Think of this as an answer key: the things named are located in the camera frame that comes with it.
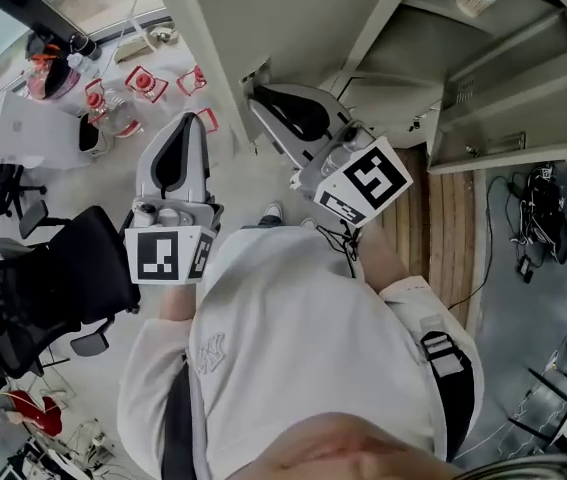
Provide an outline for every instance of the red lid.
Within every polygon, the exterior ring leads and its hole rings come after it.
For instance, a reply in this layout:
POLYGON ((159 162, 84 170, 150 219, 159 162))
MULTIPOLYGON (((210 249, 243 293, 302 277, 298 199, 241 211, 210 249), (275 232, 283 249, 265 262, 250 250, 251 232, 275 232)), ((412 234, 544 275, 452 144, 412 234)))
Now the red lid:
POLYGON ((197 80, 205 80, 205 77, 203 76, 203 71, 201 71, 201 68, 199 67, 198 64, 194 66, 194 77, 197 80))
POLYGON ((152 82, 153 82, 152 77, 147 73, 141 73, 139 76, 136 77, 136 86, 141 90, 149 89, 152 82))
POLYGON ((87 104, 92 107, 96 108, 103 103, 103 96, 96 92, 90 93, 87 96, 87 104))

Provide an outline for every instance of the sneaker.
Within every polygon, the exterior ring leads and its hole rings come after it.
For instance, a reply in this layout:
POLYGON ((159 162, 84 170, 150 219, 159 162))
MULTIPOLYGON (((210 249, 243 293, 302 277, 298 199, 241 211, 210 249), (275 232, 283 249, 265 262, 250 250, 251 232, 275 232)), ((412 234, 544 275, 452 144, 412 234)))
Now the sneaker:
POLYGON ((316 224, 316 221, 312 217, 308 217, 307 219, 304 219, 303 222, 301 222, 301 224, 299 224, 299 226, 301 226, 302 228, 305 228, 305 229, 315 230, 317 224, 316 224))
POLYGON ((270 215, 272 217, 278 217, 283 221, 283 206, 278 201, 274 201, 267 207, 265 212, 263 213, 263 217, 270 215))

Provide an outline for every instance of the wooden floor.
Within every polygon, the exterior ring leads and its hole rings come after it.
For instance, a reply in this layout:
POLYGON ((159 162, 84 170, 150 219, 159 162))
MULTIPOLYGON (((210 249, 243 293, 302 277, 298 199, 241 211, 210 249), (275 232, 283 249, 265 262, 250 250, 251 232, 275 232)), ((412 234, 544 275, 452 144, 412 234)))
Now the wooden floor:
MULTIPOLYGON (((396 150, 414 184, 382 215, 410 275, 423 276, 446 307, 469 297, 474 271, 472 173, 430 175, 425 153, 396 150)), ((465 326, 469 301, 451 308, 465 326)))

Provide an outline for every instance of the black strap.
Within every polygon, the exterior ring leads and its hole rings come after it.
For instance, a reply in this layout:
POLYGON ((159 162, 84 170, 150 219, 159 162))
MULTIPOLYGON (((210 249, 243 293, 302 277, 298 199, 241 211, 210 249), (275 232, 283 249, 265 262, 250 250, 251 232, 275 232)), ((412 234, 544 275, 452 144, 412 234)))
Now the black strap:
POLYGON ((165 443, 161 478, 163 480, 196 480, 192 456, 192 405, 187 362, 174 379, 165 407, 165 443))
POLYGON ((432 366, 445 412, 447 461, 451 462, 463 444, 474 413, 474 372, 472 363, 444 332, 430 331, 421 340, 432 366))

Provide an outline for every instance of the black cable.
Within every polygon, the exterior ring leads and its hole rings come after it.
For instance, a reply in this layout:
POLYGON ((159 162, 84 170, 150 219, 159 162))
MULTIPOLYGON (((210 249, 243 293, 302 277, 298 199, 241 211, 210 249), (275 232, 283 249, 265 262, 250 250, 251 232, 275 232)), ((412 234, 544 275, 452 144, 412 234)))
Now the black cable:
POLYGON ((448 310, 451 310, 453 307, 458 306, 459 304, 463 304, 464 302, 467 302, 468 300, 470 300, 472 297, 474 297, 487 283, 487 279, 488 277, 490 277, 490 270, 492 269, 492 259, 494 257, 494 233, 492 232, 492 214, 490 211, 490 193, 492 192, 492 187, 494 186, 494 183, 496 182, 496 180, 503 180, 505 181, 506 186, 508 187, 509 190, 509 181, 505 176, 495 176, 494 178, 492 178, 492 181, 490 181, 490 185, 487 188, 487 194, 485 196, 485 217, 487 218, 487 229, 489 231, 489 237, 490 237, 490 258, 487 262, 487 268, 485 269, 485 277, 483 278, 483 282, 479 285, 479 287, 474 290, 472 293, 470 293, 470 295, 468 295, 467 297, 465 297, 463 300, 460 300, 454 304, 452 304, 449 308, 447 308, 448 310))
MULTIPOLYGON (((543 266, 543 264, 545 263, 545 256, 546 256, 546 252, 547 250, 545 248, 543 248, 543 253, 541 255, 541 260, 539 263, 535 263, 532 258, 530 257, 530 255, 527 253, 527 236, 523 236, 520 232, 520 224, 519 223, 519 232, 517 233, 516 230, 514 229, 514 225, 512 224, 512 220, 510 219, 510 212, 508 211, 508 204, 510 202, 510 197, 514 196, 517 199, 520 199, 519 196, 516 194, 516 192, 514 191, 516 185, 514 184, 514 179, 516 176, 523 176, 525 178, 525 184, 528 184, 528 176, 525 175, 522 172, 513 172, 512 176, 510 177, 510 182, 508 184, 508 189, 509 189, 509 193, 507 195, 507 199, 505 200, 505 218, 507 219, 507 223, 510 227, 510 233, 511 233, 511 241, 516 242, 516 262, 520 263, 521 262, 521 254, 520 254, 520 248, 523 247, 523 254, 525 256, 527 256, 530 260, 530 264, 534 267, 534 268, 541 268, 543 266), (521 237, 523 239, 525 239, 526 243, 521 243, 521 237)), ((519 201, 519 215, 521 214, 520 211, 520 205, 521 202, 519 201)))
POLYGON ((336 252, 339 252, 341 254, 345 254, 345 258, 347 259, 347 265, 348 267, 350 267, 350 274, 354 279, 356 275, 354 273, 354 265, 352 262, 358 259, 357 238, 360 230, 355 229, 354 233, 350 233, 350 229, 347 227, 347 223, 343 219, 341 219, 340 222, 345 228, 345 233, 338 233, 336 231, 332 231, 330 229, 318 225, 316 226, 316 230, 325 237, 327 243, 330 244, 330 247, 332 249, 334 249, 336 252))

